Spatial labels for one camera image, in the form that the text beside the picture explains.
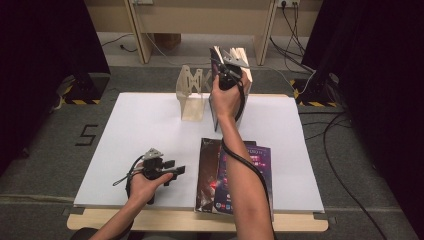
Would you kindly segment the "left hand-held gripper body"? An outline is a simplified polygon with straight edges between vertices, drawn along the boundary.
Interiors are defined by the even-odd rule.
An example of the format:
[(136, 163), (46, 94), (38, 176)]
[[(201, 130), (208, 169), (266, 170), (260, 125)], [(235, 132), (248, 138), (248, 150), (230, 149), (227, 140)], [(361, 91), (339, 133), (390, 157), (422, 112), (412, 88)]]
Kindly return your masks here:
[(171, 173), (171, 168), (164, 168), (163, 153), (155, 148), (149, 149), (143, 156), (143, 175), (148, 180), (155, 180), (164, 174)]

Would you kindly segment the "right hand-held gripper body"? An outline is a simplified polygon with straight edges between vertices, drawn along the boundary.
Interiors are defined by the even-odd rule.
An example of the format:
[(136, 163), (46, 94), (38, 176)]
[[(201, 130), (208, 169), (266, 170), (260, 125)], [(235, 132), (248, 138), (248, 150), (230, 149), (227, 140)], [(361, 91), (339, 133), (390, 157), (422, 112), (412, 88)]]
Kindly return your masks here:
[(219, 88), (229, 90), (241, 81), (242, 69), (248, 68), (248, 63), (232, 48), (230, 51), (216, 49)]

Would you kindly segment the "white book with picture grid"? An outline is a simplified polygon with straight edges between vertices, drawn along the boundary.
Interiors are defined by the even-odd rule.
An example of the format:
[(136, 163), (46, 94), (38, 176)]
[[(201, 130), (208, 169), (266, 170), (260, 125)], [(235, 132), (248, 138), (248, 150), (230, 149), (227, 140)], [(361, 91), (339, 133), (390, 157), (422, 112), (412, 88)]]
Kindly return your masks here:
[[(216, 60), (218, 59), (218, 57), (217, 57), (217, 53), (216, 53), (216, 49), (217, 48), (220, 48), (221, 50), (225, 50), (225, 49), (223, 49), (223, 48), (221, 48), (220, 46), (214, 46), (214, 47), (212, 47), (211, 49), (210, 49), (210, 60), (211, 60), (211, 71), (212, 71), (212, 80), (214, 80), (215, 79), (215, 77), (216, 76), (218, 76), (219, 77), (219, 75), (218, 75), (218, 70), (217, 70), (217, 62), (216, 62)], [(241, 56), (242, 56), (242, 58), (248, 63), (248, 65), (249, 65), (249, 67), (248, 68), (243, 68), (242, 69), (242, 72), (243, 71), (245, 71), (246, 72), (246, 74), (247, 74), (247, 76), (248, 76), (248, 78), (250, 79), (250, 81), (252, 81), (252, 77), (251, 77), (251, 72), (250, 72), (250, 64), (249, 64), (249, 62), (248, 62), (248, 58), (247, 58), (247, 55), (246, 55), (246, 51), (245, 51), (245, 49), (244, 48), (234, 48)], [(239, 111), (239, 113), (238, 113), (238, 115), (237, 115), (237, 117), (236, 117), (236, 125), (237, 126), (239, 126), (240, 125), (240, 123), (241, 123), (241, 119), (242, 119), (242, 116), (243, 116), (243, 113), (244, 113), (244, 109), (245, 109), (245, 106), (246, 106), (246, 103), (247, 103), (247, 99), (248, 99), (248, 95), (249, 95), (249, 93), (250, 93), (250, 90), (249, 90), (249, 92), (246, 94), (246, 102), (242, 105), (242, 107), (243, 107), (243, 110), (241, 110), (241, 111)]]

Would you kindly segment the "dark glossy magazine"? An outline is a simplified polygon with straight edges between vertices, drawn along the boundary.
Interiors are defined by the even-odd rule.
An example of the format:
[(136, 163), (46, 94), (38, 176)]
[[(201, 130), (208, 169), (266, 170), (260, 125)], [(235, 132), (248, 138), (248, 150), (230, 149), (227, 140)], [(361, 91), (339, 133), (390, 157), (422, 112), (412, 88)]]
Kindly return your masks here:
[(194, 207), (196, 212), (219, 214), (213, 212), (212, 208), (221, 150), (220, 139), (201, 139), (196, 202)]

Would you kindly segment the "purple cover book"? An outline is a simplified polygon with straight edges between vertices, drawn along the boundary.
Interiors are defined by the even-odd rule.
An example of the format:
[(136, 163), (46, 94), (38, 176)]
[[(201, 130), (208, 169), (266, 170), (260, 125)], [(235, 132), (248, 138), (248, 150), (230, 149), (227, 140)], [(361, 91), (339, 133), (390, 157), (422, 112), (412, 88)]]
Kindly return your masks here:
[[(252, 165), (261, 174), (261, 180), (267, 189), (267, 198), (270, 212), (273, 212), (272, 193), (272, 170), (271, 170), (271, 149), (268, 147), (247, 145), (247, 150), (253, 161)], [(227, 153), (224, 149), (220, 152), (215, 197), (212, 211), (219, 214), (233, 214), (233, 206), (228, 192), (228, 179), (226, 174)]]

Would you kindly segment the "beige expandable book rack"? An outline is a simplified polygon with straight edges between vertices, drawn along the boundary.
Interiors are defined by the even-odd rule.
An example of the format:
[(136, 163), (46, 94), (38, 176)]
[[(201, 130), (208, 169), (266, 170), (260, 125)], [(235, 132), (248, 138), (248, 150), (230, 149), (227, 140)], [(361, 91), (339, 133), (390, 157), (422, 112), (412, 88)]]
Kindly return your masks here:
[(211, 91), (211, 71), (196, 69), (192, 71), (183, 65), (176, 82), (176, 97), (180, 104), (182, 121), (201, 121), (203, 119), (206, 93)]

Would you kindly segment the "person's left hand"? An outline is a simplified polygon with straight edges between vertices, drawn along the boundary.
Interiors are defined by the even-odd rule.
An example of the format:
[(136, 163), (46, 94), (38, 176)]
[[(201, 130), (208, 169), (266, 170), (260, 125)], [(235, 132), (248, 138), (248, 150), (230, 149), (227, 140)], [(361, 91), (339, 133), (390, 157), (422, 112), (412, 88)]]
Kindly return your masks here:
[(134, 172), (131, 175), (128, 202), (136, 206), (147, 204), (153, 198), (156, 189), (172, 178), (172, 173), (166, 173), (157, 179), (149, 180), (140, 171)]

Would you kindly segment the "person's right hand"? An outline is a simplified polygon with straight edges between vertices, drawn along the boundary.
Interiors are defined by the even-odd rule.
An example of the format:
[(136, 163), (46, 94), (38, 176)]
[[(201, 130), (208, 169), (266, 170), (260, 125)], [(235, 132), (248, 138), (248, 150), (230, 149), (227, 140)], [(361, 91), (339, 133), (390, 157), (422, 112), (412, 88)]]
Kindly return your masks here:
[(230, 89), (222, 90), (219, 86), (220, 80), (216, 76), (213, 80), (211, 91), (211, 104), (216, 118), (220, 124), (236, 121), (242, 105), (246, 102), (246, 94), (250, 90), (251, 81), (245, 71), (242, 72), (240, 80)]

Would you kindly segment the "beige wooden desk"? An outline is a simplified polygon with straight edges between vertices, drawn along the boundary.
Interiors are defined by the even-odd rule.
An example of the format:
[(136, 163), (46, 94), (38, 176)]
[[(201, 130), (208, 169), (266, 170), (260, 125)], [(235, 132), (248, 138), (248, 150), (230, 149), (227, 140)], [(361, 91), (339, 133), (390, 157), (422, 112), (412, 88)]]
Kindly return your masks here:
[(147, 64), (155, 33), (250, 36), (256, 63), (265, 63), (269, 38), (288, 36), (284, 22), (299, 17), (301, 37), (311, 34), (323, 0), (300, 0), (294, 8), (276, 0), (84, 0), (98, 32), (135, 35), (140, 62)]

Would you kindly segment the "brown cardboard box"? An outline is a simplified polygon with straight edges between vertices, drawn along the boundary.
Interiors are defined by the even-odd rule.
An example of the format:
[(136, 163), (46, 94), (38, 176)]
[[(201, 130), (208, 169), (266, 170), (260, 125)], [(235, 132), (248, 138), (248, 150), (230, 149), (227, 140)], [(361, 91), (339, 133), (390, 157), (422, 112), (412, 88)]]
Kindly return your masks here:
[(175, 49), (181, 43), (180, 34), (155, 33), (154, 38), (159, 47), (167, 50)]

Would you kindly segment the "black stand base striped tape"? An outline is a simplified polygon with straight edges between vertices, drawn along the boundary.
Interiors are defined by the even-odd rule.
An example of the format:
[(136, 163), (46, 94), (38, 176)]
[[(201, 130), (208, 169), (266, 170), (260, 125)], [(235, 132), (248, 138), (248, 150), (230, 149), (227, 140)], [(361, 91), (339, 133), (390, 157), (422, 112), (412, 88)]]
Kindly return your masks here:
[(300, 106), (337, 107), (343, 104), (343, 96), (339, 89), (339, 78), (330, 73), (323, 80), (318, 80), (312, 74), (308, 79), (293, 79), (295, 102)]
[(78, 80), (73, 75), (66, 77), (57, 89), (58, 104), (99, 104), (110, 80), (106, 73), (89, 73), (87, 80)]

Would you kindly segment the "black curtain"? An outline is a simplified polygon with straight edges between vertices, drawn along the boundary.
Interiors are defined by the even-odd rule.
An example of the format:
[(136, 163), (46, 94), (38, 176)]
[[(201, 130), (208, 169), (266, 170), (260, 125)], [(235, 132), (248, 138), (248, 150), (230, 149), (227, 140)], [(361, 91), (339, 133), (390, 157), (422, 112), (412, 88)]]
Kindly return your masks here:
[(84, 0), (0, 0), (0, 176), (28, 146), (69, 76), (109, 67)]
[(331, 74), (375, 166), (424, 240), (424, 0), (322, 0), (303, 64)]

